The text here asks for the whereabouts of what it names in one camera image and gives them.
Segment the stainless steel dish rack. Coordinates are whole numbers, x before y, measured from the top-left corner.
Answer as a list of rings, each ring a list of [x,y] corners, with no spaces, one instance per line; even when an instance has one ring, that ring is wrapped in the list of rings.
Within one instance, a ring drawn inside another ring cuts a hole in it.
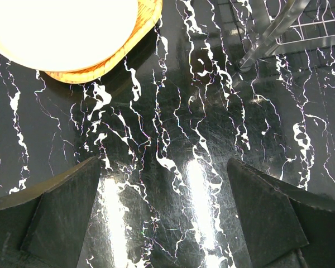
[[[250,1],[255,39],[238,62],[335,46],[335,1]]]

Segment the tan plates under leaf plate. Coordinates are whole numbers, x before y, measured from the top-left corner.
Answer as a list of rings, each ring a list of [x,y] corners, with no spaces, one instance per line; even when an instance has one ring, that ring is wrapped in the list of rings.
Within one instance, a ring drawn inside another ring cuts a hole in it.
[[[111,71],[151,29],[156,25],[162,13],[162,0],[139,0],[138,16],[135,27],[125,44],[105,61],[92,67],[68,72],[45,71],[51,78],[68,84],[91,82]]]

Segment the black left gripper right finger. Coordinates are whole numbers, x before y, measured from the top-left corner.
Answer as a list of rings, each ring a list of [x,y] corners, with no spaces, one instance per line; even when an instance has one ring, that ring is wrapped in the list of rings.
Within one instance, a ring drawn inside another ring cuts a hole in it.
[[[335,200],[234,158],[227,174],[252,267],[335,267]]]

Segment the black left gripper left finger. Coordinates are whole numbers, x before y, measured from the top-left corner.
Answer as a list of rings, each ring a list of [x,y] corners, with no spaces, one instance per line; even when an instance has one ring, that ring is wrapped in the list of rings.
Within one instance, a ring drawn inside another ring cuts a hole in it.
[[[0,198],[0,267],[76,267],[94,204],[100,161]]]

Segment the yellow-orange round plate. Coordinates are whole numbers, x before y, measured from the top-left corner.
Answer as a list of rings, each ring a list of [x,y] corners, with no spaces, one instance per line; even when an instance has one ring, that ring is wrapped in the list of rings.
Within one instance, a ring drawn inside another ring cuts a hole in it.
[[[137,14],[137,1],[0,1],[0,54],[36,70],[84,69],[125,44]]]

